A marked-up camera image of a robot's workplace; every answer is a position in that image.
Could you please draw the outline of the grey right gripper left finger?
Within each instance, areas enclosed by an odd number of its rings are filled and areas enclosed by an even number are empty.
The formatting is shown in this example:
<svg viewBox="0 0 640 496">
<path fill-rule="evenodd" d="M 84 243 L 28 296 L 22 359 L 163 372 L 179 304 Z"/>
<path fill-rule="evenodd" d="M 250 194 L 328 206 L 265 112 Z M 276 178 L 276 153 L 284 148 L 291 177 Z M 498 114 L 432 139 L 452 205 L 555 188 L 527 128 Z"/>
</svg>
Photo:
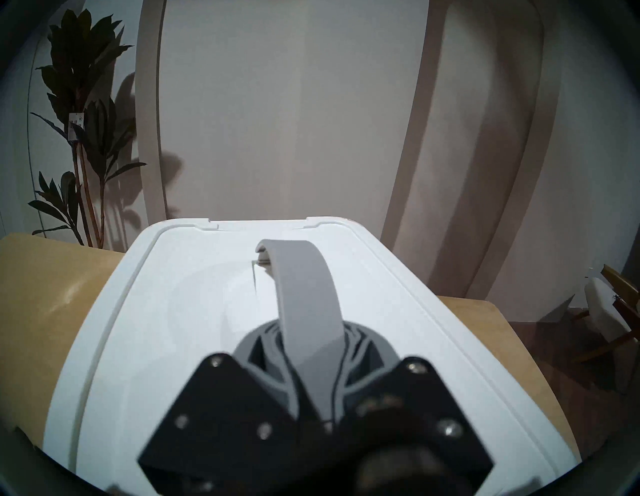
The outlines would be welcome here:
<svg viewBox="0 0 640 496">
<path fill-rule="evenodd" d="M 324 439 L 273 320 L 203 359 L 137 462 L 159 495 L 266 495 Z"/>
</svg>

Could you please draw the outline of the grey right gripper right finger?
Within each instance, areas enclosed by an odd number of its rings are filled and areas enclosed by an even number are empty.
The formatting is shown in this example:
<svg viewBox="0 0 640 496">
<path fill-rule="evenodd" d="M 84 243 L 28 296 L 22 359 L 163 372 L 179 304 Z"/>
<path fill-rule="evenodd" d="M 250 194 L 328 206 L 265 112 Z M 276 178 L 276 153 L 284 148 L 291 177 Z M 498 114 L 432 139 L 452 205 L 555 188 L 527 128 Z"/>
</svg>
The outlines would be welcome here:
<svg viewBox="0 0 640 496">
<path fill-rule="evenodd" d="M 435 368 L 354 322 L 344 337 L 331 413 L 355 494 L 475 495 L 494 461 Z"/>
</svg>

